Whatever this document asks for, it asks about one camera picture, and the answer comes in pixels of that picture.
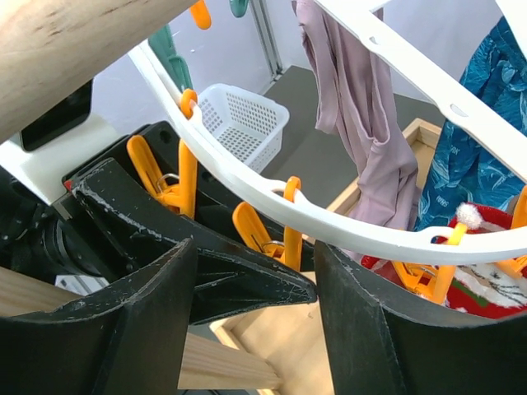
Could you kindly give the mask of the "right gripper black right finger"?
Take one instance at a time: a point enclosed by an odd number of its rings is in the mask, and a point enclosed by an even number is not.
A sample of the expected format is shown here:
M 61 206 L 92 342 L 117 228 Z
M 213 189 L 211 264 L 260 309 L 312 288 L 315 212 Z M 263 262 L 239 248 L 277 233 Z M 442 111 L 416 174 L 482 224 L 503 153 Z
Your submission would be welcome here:
M 491 320 L 419 298 L 315 244 L 337 394 L 523 394 L 526 317 Z

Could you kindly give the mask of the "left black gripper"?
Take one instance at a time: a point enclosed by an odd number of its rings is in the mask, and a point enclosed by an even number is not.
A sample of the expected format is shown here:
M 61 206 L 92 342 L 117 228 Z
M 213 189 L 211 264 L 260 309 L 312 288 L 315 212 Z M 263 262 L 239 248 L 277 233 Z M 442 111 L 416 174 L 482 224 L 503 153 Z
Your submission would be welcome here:
M 231 195 L 189 155 L 167 122 L 121 137 L 64 178 L 69 225 L 95 268 L 117 280 L 184 239 L 201 255 L 231 252 Z

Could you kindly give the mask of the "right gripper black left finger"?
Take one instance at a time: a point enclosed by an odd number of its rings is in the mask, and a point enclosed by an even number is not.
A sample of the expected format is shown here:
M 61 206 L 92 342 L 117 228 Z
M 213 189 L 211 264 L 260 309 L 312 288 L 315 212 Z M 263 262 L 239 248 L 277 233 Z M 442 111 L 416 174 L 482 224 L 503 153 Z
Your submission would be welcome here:
M 158 259 L 52 312 L 1 320 L 3 394 L 176 394 L 197 248 Z

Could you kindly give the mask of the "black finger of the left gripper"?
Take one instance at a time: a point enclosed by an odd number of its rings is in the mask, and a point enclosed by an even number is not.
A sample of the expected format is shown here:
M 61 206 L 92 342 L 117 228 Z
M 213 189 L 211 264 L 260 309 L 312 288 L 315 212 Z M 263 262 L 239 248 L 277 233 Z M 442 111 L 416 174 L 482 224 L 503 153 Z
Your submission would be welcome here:
M 193 324 L 274 305 L 317 300 L 315 284 L 278 261 L 163 207 L 115 159 L 73 175 L 71 193 L 95 235 L 98 268 L 116 281 L 189 239 L 197 249 L 197 276 L 189 321 Z

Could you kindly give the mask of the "red santa christmas sock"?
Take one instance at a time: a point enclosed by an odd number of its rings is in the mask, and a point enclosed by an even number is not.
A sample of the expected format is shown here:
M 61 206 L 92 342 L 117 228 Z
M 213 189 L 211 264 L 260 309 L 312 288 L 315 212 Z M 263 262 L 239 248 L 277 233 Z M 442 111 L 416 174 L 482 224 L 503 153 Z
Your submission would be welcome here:
M 480 228 L 469 234 L 508 230 L 513 215 L 494 207 L 474 205 L 483 221 Z M 400 280 L 392 262 L 364 256 L 361 265 L 409 290 Z M 454 279 L 446 294 L 444 305 L 462 313 L 485 318 L 504 318 L 526 312 L 526 264 L 521 278 L 512 278 L 495 263 L 457 267 Z

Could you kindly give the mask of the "white oval clip hanger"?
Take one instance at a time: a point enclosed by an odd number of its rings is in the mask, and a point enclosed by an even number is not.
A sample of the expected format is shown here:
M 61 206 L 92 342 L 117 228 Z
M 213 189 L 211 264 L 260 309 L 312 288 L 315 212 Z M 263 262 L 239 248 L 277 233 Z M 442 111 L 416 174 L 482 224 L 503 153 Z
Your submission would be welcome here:
M 316 129 L 318 91 L 302 44 L 301 28 L 292 1 L 270 1 L 273 33 L 283 65 L 283 77 L 270 95 L 283 100 L 291 122 L 277 157 L 266 168 L 269 178 L 298 175 L 305 181 L 307 196 L 324 205 L 357 177 L 357 168 L 340 136 Z M 474 52 L 504 18 L 493 1 L 395 1 L 384 10 L 385 21 L 418 49 L 438 62 L 459 81 Z M 219 17 L 210 30 L 200 31 L 180 16 L 170 23 L 178 49 L 192 58 L 199 85 L 205 73 L 218 71 L 222 80 L 241 74 L 250 61 L 249 41 L 238 21 Z M 428 100 L 403 80 L 392 76 L 398 123 L 423 117 L 445 121 Z

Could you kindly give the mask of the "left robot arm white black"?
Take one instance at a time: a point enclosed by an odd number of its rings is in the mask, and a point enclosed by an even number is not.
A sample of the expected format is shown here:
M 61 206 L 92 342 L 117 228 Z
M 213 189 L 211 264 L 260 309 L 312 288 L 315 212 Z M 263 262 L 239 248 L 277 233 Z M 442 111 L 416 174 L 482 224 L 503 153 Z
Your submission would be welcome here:
M 127 142 L 119 138 L 65 174 L 61 207 L 3 171 L 1 264 L 47 282 L 69 274 L 114 282 L 191 239 L 198 250 L 192 324 L 316 301 L 302 272 L 245 245 L 232 220 L 240 199 L 208 171 L 198 169 L 194 216 L 180 215 L 145 190 Z

